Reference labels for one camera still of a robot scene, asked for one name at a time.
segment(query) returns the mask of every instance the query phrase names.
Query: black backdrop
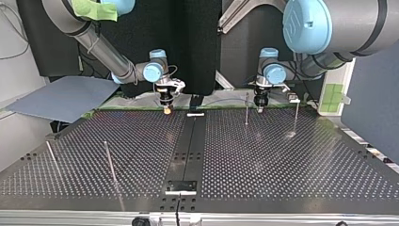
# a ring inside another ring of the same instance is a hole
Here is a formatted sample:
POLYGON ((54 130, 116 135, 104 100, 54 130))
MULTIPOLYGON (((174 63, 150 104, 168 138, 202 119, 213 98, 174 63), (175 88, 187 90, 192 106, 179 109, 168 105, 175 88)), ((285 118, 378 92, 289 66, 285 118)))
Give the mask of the black backdrop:
MULTIPOLYGON (((169 64, 179 67, 175 77, 186 83, 184 93, 210 95, 220 53, 216 29, 221 5, 220 0, 137 0, 117 23, 103 22, 103 32, 134 63, 148 61, 152 49, 165 49, 169 64)), ((139 93, 152 84, 127 89, 139 93)))

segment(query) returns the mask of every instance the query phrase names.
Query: end effector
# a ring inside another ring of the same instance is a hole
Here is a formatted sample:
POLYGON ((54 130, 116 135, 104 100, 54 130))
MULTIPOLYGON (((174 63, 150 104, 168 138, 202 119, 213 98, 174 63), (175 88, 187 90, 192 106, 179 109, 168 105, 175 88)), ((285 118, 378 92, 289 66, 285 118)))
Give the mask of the end effector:
MULTIPOLYGON (((175 97, 180 95, 185 88, 185 82, 171 78, 178 68, 175 66, 172 73, 169 71, 168 58, 165 50, 157 49, 150 52, 150 61, 136 64, 134 67, 135 80, 153 83, 154 91, 160 93, 159 101, 169 114, 175 97)), ((112 78, 118 84, 123 82, 112 73, 112 78)))

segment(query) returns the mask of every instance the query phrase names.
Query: metal bracket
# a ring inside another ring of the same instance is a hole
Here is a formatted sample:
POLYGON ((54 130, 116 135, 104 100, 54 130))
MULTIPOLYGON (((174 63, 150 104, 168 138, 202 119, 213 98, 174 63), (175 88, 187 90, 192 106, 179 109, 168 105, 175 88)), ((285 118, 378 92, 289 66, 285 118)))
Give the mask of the metal bracket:
POLYGON ((234 90, 234 86, 219 71, 216 71, 216 82, 225 90, 234 90))
POLYGON ((189 226, 202 226, 202 218, 200 215, 192 215, 190 218, 189 226))
POLYGON ((261 5, 270 5, 283 12, 287 3, 285 0, 234 0, 220 18, 217 31, 227 34, 247 14, 261 5))
POLYGON ((343 94, 343 98, 341 103, 345 104, 345 105, 350 105, 352 102, 352 99, 348 96, 346 96, 345 94, 343 94))
POLYGON ((196 181, 169 181, 166 195, 191 196, 197 195, 196 181))

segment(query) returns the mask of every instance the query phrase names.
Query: metal rod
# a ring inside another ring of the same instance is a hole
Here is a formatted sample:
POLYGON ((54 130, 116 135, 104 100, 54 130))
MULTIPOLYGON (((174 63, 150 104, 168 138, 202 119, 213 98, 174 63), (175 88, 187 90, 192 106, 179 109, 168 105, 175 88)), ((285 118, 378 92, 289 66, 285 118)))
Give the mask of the metal rod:
POLYGON ((51 157, 53 158, 54 163, 56 164, 56 170, 58 171, 59 179, 61 180, 62 179, 61 170, 59 169, 59 166, 56 162, 56 156, 54 155, 54 152, 53 152, 53 148, 51 147, 51 144, 48 140, 46 141, 46 145, 50 152, 51 157))
POLYGON ((114 179, 114 182, 117 183, 118 182, 117 175, 115 174, 115 171, 114 171, 114 164, 112 162, 111 152, 109 152, 108 142, 104 141, 104 147, 105 147, 105 151, 106 151, 106 156, 108 158, 109 168, 111 169, 112 177, 114 179))
POLYGON ((51 157, 56 162, 56 156, 54 155, 53 148, 51 147, 50 142, 48 140, 46 141, 46 144, 47 144, 47 148, 49 149, 51 157))
POLYGON ((248 125, 248 114, 249 114, 249 93, 246 96, 246 125, 248 125))
POLYGON ((295 121, 298 119, 299 105, 300 105, 300 103, 296 104, 295 121))

